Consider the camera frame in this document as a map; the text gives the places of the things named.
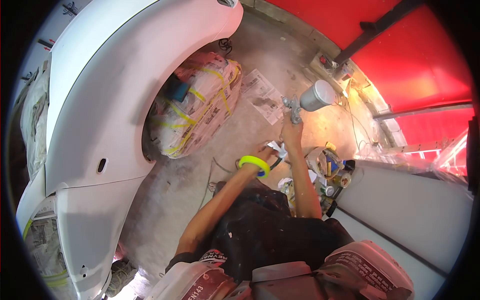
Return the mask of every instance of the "paint cup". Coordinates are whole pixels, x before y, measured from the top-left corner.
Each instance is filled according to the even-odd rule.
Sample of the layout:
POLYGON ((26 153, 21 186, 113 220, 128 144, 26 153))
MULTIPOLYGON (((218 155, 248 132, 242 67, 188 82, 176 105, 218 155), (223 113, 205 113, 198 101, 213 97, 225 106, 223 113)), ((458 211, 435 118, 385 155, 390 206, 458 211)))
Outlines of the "paint cup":
POLYGON ((335 91, 325 80, 317 80, 300 96, 300 107, 316 111, 335 102, 335 91))

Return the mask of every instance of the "concrete floor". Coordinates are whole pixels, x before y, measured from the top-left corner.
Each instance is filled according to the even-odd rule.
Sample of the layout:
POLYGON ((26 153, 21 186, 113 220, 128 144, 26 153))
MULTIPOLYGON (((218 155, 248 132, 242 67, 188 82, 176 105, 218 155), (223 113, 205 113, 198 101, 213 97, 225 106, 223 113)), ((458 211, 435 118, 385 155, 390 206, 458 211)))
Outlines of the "concrete floor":
MULTIPOLYGON (((244 75, 258 69, 285 96, 300 95, 312 84, 302 69, 314 57, 316 46, 308 41, 298 41, 280 29, 276 21, 245 12, 231 40, 233 50, 227 58, 238 61, 244 75)), ((217 43, 207 45, 203 50, 224 54, 217 43)), ((358 118, 353 118, 358 143, 365 140, 368 144, 367 136, 377 141, 378 125, 353 89, 351 94, 350 107, 358 118)), ((337 105, 317 112, 302 112, 304 152, 332 142, 341 158, 353 158, 358 149, 352 117, 347 110, 348 107, 337 105)), ((255 144, 277 140, 281 126, 280 121, 271 126, 248 99, 240 98, 233 116, 202 149, 180 159, 162 156, 157 160, 140 186, 121 233, 122 250, 140 272, 118 299, 133 299, 134 295, 143 298, 144 293, 161 278, 159 273, 164 273, 183 230, 200 207, 212 157, 224 168, 235 170, 235 160, 248 154, 255 144)), ((278 181, 289 175, 289 165, 282 162, 262 181, 276 189, 278 181)), ((210 181, 228 177, 228 173, 214 166, 210 181)), ((211 196, 207 192, 205 202, 211 196)))

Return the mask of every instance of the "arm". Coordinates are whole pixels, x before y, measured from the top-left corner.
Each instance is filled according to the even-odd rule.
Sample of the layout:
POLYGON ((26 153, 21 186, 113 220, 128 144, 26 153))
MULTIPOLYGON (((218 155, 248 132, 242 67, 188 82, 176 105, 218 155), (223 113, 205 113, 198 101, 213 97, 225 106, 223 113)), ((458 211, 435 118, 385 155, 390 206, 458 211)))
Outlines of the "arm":
MULTIPOLYGON (((267 161, 273 153, 274 150, 263 143, 250 155, 267 161)), ((218 194, 193 216, 180 237, 175 255, 196 250, 197 245, 212 232, 242 190, 255 179, 258 171, 260 171, 259 167, 248 163, 240 168, 218 194)))
POLYGON ((322 209, 318 195, 308 176, 308 167, 301 150, 301 134, 303 122, 292 124, 290 113, 284 114, 282 139, 292 168, 293 187, 295 190, 295 204, 297 216, 303 218, 322 218, 322 209))

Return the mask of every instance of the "paper scrap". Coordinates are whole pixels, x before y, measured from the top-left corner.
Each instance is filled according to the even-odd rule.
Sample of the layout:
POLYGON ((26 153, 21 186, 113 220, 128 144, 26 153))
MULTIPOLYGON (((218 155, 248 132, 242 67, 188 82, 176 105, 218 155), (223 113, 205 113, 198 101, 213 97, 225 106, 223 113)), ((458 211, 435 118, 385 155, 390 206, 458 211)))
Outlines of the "paper scrap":
POLYGON ((257 70, 242 80, 240 94, 273 125, 283 118, 282 94, 257 70))
POLYGON ((310 181, 313 183, 317 178, 317 173, 313 172, 312 170, 308 170, 308 176, 310 177, 310 181))

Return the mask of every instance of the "power cable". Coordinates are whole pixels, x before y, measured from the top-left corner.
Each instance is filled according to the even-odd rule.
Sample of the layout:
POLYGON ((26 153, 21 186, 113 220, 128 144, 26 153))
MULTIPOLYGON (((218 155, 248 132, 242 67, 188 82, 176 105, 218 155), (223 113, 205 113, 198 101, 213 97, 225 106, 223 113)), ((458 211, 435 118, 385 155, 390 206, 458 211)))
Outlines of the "power cable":
POLYGON ((229 38, 221 38, 218 40, 218 46, 224 51, 228 51, 225 56, 232 52, 232 41, 229 38))

